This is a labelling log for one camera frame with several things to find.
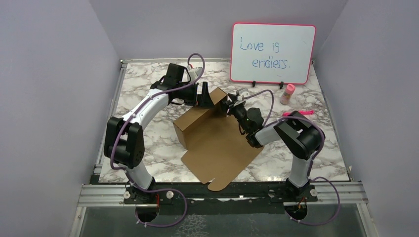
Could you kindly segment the brown cardboard box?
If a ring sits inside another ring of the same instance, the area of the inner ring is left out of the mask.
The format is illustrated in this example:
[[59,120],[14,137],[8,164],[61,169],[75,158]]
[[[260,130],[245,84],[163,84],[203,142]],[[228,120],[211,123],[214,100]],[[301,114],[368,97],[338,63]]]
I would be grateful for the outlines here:
[[239,133],[233,116],[221,112],[227,94],[219,87],[210,94],[215,107],[191,107],[177,118],[174,129],[187,150],[181,161],[210,191],[225,189],[261,152]]

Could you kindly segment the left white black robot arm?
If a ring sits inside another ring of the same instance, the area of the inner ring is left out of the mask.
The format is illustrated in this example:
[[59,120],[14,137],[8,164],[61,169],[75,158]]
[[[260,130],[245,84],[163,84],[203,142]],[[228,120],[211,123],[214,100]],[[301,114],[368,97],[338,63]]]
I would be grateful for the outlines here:
[[184,101],[192,107],[214,106],[207,82],[198,93],[198,80],[203,76],[205,66],[186,67],[170,63],[165,75],[150,86],[146,97],[124,116],[110,117],[107,122],[104,156],[110,159],[113,170],[122,170],[137,191],[137,197],[145,203],[155,198],[155,182],[148,172],[143,157],[145,144],[143,132],[152,119],[174,99]]

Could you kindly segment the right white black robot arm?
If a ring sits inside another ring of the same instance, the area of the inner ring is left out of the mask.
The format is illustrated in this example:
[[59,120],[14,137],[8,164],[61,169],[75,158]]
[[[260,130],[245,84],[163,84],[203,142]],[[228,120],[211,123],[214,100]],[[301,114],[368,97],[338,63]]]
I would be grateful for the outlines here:
[[261,148],[278,140],[284,142],[293,155],[291,172],[286,179],[286,197],[292,201],[303,197],[310,183],[313,159],[324,146],[322,129],[298,111],[264,126],[260,109],[245,108],[245,101],[223,99],[221,109],[227,116],[234,116],[250,146]]

